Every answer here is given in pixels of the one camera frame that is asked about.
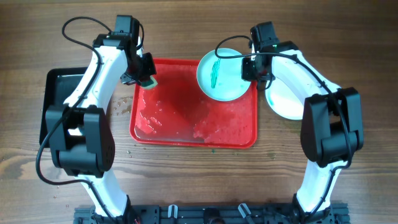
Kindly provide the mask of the green yellow sponge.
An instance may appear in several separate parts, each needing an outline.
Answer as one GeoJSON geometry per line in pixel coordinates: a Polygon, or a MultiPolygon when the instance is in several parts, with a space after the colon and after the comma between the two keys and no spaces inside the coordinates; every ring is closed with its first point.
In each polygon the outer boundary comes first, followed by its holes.
{"type": "Polygon", "coordinates": [[[157,86],[157,81],[153,76],[150,76],[148,80],[141,82],[140,87],[145,90],[153,89],[157,86]]]}

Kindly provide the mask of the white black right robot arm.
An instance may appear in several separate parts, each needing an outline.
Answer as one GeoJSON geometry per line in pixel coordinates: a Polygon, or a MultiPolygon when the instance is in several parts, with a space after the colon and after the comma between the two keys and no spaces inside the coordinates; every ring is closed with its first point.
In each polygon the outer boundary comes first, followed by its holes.
{"type": "Polygon", "coordinates": [[[353,87],[327,80],[293,42],[281,42],[271,22],[250,33],[252,52],[243,58],[242,78],[258,82],[274,112],[302,122],[300,143],[308,162],[290,218],[318,221],[330,213],[338,175],[364,144],[361,97],[353,87]]]}

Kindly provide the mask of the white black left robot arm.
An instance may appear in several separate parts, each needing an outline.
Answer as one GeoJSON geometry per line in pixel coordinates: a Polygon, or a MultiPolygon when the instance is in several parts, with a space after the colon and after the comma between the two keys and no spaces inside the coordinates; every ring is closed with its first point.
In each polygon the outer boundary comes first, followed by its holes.
{"type": "Polygon", "coordinates": [[[48,72],[39,144],[49,148],[55,167],[69,183],[81,183],[93,206],[77,208],[75,223],[140,223],[112,170],[115,143],[107,120],[118,83],[154,88],[155,63],[143,51],[144,28],[132,16],[118,15],[113,29],[90,45],[90,64],[48,72]]]}

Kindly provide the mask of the light blue plate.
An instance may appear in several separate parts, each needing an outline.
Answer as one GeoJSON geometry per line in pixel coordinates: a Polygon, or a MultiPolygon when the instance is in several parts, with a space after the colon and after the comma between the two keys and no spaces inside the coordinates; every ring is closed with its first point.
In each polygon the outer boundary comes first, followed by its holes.
{"type": "Polygon", "coordinates": [[[271,109],[283,118],[301,120],[303,104],[292,90],[279,79],[274,80],[265,90],[266,100],[271,109]]]}
{"type": "Polygon", "coordinates": [[[219,58],[208,52],[197,67],[197,82],[204,94],[217,101],[233,101],[245,94],[251,82],[242,79],[242,58],[219,58]]]}

